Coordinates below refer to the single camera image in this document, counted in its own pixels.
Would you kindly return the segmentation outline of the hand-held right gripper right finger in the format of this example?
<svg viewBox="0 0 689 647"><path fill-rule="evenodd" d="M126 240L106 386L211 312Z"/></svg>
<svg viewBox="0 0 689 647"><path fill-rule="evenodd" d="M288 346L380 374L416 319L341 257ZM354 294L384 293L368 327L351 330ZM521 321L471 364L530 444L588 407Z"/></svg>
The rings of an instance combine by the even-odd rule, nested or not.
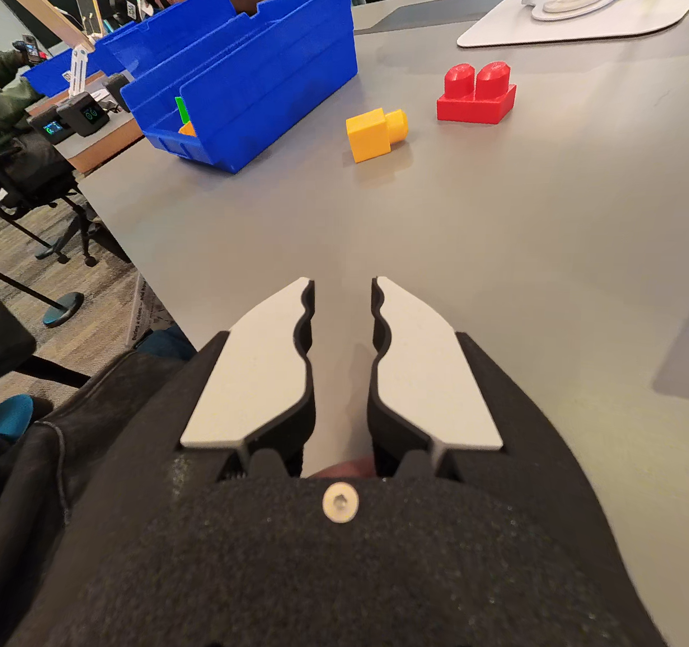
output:
<svg viewBox="0 0 689 647"><path fill-rule="evenodd" d="M375 358L367 427L375 471L390 478L412 451L438 472L453 451L499 452L503 437L450 323L386 276L371 282Z"/></svg>

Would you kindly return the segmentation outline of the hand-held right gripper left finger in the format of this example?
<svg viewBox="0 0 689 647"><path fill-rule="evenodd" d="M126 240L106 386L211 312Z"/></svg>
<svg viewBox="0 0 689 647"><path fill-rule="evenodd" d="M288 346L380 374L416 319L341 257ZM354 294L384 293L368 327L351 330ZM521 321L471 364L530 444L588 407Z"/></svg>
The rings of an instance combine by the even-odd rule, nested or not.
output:
<svg viewBox="0 0 689 647"><path fill-rule="evenodd" d="M315 282L302 277L250 309L228 331L180 445L232 450L248 467L258 451L280 455L300 477L315 428L312 344Z"/></svg>

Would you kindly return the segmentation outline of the orange single-stud block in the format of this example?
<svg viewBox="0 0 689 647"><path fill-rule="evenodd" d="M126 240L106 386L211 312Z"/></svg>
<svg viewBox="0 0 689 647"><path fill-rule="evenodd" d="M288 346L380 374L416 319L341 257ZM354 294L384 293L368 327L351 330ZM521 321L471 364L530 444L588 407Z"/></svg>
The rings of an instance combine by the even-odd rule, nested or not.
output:
<svg viewBox="0 0 689 647"><path fill-rule="evenodd" d="M348 118L346 131L355 163L383 156L406 140L409 124L402 109L385 113L382 108Z"/></svg>

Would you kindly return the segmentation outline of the red two-stud block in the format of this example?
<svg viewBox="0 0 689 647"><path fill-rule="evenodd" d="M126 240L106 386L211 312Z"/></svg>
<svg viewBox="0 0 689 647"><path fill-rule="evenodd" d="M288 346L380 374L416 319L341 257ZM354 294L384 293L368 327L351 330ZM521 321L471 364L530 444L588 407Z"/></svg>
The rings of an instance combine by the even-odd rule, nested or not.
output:
<svg viewBox="0 0 689 647"><path fill-rule="evenodd" d="M513 109L515 95L506 62L491 62L478 72L470 64L458 64L444 76L444 93L436 102L437 119L496 125Z"/></svg>

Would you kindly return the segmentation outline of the blue plastic bin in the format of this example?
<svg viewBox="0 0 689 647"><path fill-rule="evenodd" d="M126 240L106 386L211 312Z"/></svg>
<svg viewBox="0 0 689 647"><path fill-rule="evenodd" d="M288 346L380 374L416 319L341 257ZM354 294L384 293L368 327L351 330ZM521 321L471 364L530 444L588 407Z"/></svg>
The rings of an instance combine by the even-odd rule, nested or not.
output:
<svg viewBox="0 0 689 647"><path fill-rule="evenodd" d="M154 147L236 174L357 75L351 9L351 0L266 0L252 16L234 10L133 77L123 98ZM176 96L197 137L178 133Z"/></svg>
<svg viewBox="0 0 689 647"><path fill-rule="evenodd" d="M130 23L96 43L88 55L87 76L148 71L234 16L229 0L189 0L138 24Z"/></svg>

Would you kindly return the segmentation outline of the grey desk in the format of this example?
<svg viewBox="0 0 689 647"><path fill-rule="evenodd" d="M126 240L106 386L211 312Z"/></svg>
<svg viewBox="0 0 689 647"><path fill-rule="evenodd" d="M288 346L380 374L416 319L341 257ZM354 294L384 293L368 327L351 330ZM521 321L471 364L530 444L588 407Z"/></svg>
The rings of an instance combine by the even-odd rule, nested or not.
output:
<svg viewBox="0 0 689 647"><path fill-rule="evenodd" d="M461 50L471 0L355 13L357 76L236 176L134 144L86 196L199 348L315 281L305 475L370 452L371 280L467 332L594 486L657 627L688 645L688 18L638 39ZM511 68L496 125L439 121L452 66ZM346 120L409 132L355 163Z"/></svg>

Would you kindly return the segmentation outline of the person's blue jeans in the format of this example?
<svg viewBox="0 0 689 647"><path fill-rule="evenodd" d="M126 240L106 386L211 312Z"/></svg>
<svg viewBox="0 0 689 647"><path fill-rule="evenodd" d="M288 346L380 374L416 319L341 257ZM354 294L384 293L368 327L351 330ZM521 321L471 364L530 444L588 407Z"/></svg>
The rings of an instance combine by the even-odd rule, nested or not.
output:
<svg viewBox="0 0 689 647"><path fill-rule="evenodd" d="M133 349L151 356L184 362L191 360L197 353L194 345L176 323L165 329L150 330Z"/></svg>

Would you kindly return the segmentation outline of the printed paper sheet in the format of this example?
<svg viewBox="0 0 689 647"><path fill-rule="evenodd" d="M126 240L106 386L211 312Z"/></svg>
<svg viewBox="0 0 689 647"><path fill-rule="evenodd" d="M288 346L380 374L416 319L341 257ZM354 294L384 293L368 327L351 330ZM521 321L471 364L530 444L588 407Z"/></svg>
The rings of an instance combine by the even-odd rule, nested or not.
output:
<svg viewBox="0 0 689 647"><path fill-rule="evenodd" d="M170 328L175 321L140 272L133 290L130 321L125 336L127 348L133 348L147 335Z"/></svg>

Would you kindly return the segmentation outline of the black pole stand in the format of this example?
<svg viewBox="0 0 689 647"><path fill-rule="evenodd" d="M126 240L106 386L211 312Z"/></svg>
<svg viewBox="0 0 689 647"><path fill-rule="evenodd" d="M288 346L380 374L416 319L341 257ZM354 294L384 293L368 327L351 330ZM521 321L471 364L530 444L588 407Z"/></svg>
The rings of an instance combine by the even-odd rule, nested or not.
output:
<svg viewBox="0 0 689 647"><path fill-rule="evenodd" d="M57 300L53 300L3 273L1 273L1 281L47 305L47 310L42 318L42 324L50 329L54 329L68 322L80 310L85 302L84 294L78 291L72 291Z"/></svg>

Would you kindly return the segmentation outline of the person's dark sweatshirt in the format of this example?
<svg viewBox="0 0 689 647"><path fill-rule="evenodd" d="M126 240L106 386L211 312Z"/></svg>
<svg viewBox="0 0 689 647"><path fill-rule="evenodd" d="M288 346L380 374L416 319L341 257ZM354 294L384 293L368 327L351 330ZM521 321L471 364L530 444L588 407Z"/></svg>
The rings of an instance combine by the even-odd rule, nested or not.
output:
<svg viewBox="0 0 689 647"><path fill-rule="evenodd" d="M202 353L131 353L1 458L1 645L42 646L111 558L197 488L180 439Z"/></svg>

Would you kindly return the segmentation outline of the person's teal shoe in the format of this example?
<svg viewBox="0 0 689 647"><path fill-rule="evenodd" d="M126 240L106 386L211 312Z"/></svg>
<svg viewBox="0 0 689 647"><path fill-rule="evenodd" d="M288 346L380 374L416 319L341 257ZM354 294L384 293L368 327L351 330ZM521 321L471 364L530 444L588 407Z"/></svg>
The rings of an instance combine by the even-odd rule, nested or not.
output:
<svg viewBox="0 0 689 647"><path fill-rule="evenodd" d="M1 402L1 438L15 443L30 425L34 401L29 394L18 394Z"/></svg>

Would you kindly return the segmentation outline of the black office chair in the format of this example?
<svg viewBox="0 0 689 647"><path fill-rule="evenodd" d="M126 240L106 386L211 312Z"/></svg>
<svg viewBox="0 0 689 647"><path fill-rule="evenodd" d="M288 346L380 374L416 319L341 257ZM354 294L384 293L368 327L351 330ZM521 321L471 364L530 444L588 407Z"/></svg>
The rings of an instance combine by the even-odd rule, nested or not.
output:
<svg viewBox="0 0 689 647"><path fill-rule="evenodd" d="M91 242L107 250L124 263L130 263L116 238L100 220L89 203L76 203L80 195L74 177L74 168L36 132L13 138L1 148L1 219L30 236L43 248L38 259L56 255L62 264L68 262L63 248L79 234L84 263L88 267L97 264L90 253ZM56 241L47 242L31 235L19 224L19 220L40 207L56 207L64 202L74 213L67 229Z"/></svg>
<svg viewBox="0 0 689 647"><path fill-rule="evenodd" d="M1 377L11 373L82 388L90 377L36 356L32 334L1 304Z"/></svg>

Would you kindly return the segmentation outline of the wood-edged side table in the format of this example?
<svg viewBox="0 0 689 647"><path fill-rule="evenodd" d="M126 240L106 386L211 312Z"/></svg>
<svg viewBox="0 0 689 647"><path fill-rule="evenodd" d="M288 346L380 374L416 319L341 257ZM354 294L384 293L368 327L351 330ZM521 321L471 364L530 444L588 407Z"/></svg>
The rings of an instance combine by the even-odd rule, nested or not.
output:
<svg viewBox="0 0 689 647"><path fill-rule="evenodd" d="M103 88L106 74L96 72L85 80L85 89L94 93ZM58 105L67 99L68 90L48 98L44 97L27 107L31 116L40 114L50 106ZM133 115L123 110L109 112L109 123L93 135L81 137L73 135L55 146L55 149L78 172L89 175L143 137L141 128Z"/></svg>

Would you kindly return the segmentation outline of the white folding stand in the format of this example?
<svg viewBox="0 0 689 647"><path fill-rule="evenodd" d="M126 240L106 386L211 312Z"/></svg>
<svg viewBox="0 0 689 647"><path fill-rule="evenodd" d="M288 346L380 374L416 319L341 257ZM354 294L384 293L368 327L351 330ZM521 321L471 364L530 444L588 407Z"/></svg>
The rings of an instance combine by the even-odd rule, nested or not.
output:
<svg viewBox="0 0 689 647"><path fill-rule="evenodd" d="M85 81L88 77L88 57L89 50L84 45L78 45L72 49L69 99L73 99L85 91Z"/></svg>
<svg viewBox="0 0 689 647"><path fill-rule="evenodd" d="M688 0L503 0L457 39L460 49L625 39L666 30Z"/></svg>

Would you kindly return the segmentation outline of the wooden board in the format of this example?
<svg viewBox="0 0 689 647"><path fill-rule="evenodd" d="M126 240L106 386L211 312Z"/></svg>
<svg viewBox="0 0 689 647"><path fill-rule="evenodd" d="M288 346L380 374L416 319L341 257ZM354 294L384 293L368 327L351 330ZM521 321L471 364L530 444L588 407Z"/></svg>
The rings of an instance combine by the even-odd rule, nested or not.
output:
<svg viewBox="0 0 689 647"><path fill-rule="evenodd" d="M95 51L95 45L89 36L73 25L48 0L17 1L68 47L82 47L89 53Z"/></svg>

